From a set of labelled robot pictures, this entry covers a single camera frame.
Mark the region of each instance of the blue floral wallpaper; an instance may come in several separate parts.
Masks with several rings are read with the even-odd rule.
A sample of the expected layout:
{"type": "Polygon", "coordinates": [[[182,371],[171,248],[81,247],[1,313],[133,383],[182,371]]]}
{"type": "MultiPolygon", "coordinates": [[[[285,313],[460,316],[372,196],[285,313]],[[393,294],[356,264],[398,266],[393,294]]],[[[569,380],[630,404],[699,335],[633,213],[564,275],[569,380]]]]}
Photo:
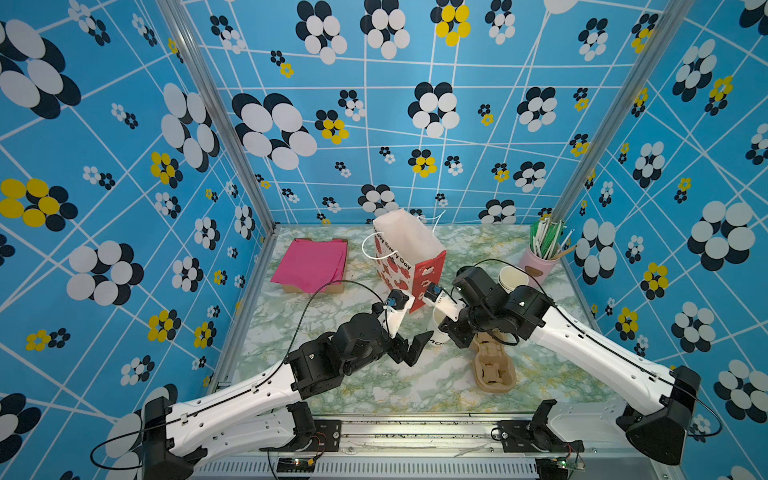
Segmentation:
{"type": "Polygon", "coordinates": [[[666,6],[183,3],[275,220],[324,224],[550,213],[666,6]]]}
{"type": "Polygon", "coordinates": [[[153,2],[3,2],[0,91],[0,478],[104,478],[205,392],[264,231],[153,2]]]}
{"type": "Polygon", "coordinates": [[[608,338],[701,374],[688,478],[765,480],[766,3],[698,0],[568,222],[608,338]]]}

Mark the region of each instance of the pink paper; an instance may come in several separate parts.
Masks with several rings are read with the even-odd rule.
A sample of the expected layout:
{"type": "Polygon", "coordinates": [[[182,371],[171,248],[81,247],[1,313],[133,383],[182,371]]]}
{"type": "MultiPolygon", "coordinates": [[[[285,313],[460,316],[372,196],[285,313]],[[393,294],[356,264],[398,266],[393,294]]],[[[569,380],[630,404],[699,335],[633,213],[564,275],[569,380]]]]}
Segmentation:
{"type": "Polygon", "coordinates": [[[271,282],[315,293],[325,283],[342,279],[346,247],[346,242],[339,241],[294,240],[271,282]]]}

